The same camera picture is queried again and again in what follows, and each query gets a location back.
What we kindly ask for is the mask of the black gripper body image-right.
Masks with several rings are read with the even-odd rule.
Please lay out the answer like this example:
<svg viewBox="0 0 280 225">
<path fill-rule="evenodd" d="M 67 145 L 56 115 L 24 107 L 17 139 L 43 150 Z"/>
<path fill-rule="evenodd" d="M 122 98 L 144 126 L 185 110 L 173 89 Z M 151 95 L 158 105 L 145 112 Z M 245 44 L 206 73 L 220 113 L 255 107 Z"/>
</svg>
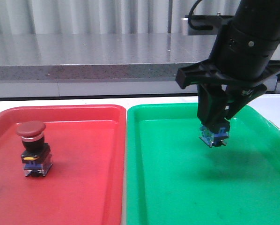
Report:
<svg viewBox="0 0 280 225">
<path fill-rule="evenodd" d="M 221 27 L 209 58 L 179 68 L 176 82 L 182 89 L 199 83 L 257 87 L 280 75 L 280 60 L 271 59 L 279 43 L 250 36 L 228 23 Z"/>
</svg>

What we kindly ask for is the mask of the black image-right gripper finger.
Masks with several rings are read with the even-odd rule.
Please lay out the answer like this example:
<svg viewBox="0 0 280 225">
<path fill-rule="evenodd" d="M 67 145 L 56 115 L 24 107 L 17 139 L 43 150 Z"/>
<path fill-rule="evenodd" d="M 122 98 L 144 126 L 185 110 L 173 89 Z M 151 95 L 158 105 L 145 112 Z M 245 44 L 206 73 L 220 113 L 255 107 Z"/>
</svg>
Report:
<svg viewBox="0 0 280 225">
<path fill-rule="evenodd" d="M 265 94 L 267 87 L 264 84 L 258 85 L 254 88 L 243 88 L 237 86 L 227 86 L 226 94 L 228 95 L 228 109 L 226 109 L 225 118 L 231 119 L 234 117 L 245 105 L 259 96 Z"/>
<path fill-rule="evenodd" d="M 208 129 L 228 127 L 225 119 L 225 108 L 228 104 L 228 95 L 221 85 L 198 84 L 198 112 L 201 124 Z"/>
</svg>

